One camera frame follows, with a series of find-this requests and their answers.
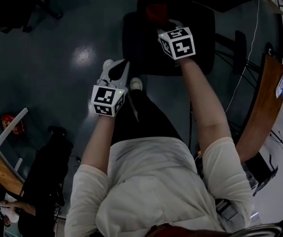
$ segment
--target dark gray floor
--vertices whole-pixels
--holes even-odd
[[[74,143],[73,155],[81,156],[97,121],[90,107],[92,87],[106,59],[122,58],[121,35],[123,16],[136,10],[137,0],[52,0],[64,17],[56,21],[35,10],[30,34],[14,30],[0,33],[0,115],[29,108],[26,117],[28,139],[12,149],[13,141],[1,150],[11,164],[23,157],[20,169],[28,173],[35,150],[49,138],[50,124],[63,126]],[[215,12],[216,32],[231,39],[235,30],[245,33],[248,53],[256,24],[258,1],[251,1],[228,12]],[[277,49],[277,19],[260,1],[259,23],[250,60],[258,65],[266,42]],[[227,51],[216,45],[219,50]],[[167,115],[185,143],[189,134],[189,100],[181,77],[144,76],[147,94]],[[225,62],[215,57],[208,80],[227,107],[239,80]],[[231,121],[242,124],[253,96],[253,88],[241,80],[236,96],[227,112]],[[192,152],[197,144],[195,124]],[[72,177],[77,162],[71,158],[65,179],[64,196],[67,212]]]

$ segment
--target white shoe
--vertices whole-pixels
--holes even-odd
[[[111,65],[112,63],[114,63],[114,61],[111,60],[111,59],[108,59],[108,60],[104,61],[103,66],[102,66],[103,70],[106,69],[106,67],[108,65]]]
[[[131,90],[134,90],[134,89],[142,90],[142,80],[140,80],[138,77],[132,78],[130,87],[131,87]]]

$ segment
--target red object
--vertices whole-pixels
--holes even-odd
[[[7,126],[14,120],[14,117],[11,116],[10,114],[6,114],[2,116],[1,122],[2,122],[2,127],[5,130]],[[26,126],[23,123],[22,120],[17,123],[17,125],[13,128],[12,132],[16,135],[22,134],[26,131]]]
[[[164,27],[168,22],[168,9],[166,4],[149,4],[146,7],[147,20],[157,27]]]

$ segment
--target white t-shirt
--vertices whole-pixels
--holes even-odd
[[[88,165],[76,172],[65,235],[86,237],[99,230],[105,237],[144,237],[164,223],[224,231],[216,198],[230,200],[244,219],[238,228],[247,227],[252,192],[231,138],[206,149],[203,169],[207,188],[189,149],[176,138],[118,142],[111,147],[107,175]]]

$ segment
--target wooden board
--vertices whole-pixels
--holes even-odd
[[[282,96],[279,96],[278,99],[275,96],[275,89],[282,75],[283,64],[266,55],[253,109],[236,144],[241,162],[254,157],[269,136],[283,102]]]
[[[0,158],[0,183],[8,191],[17,195],[20,194],[23,183],[11,172],[3,160]]]

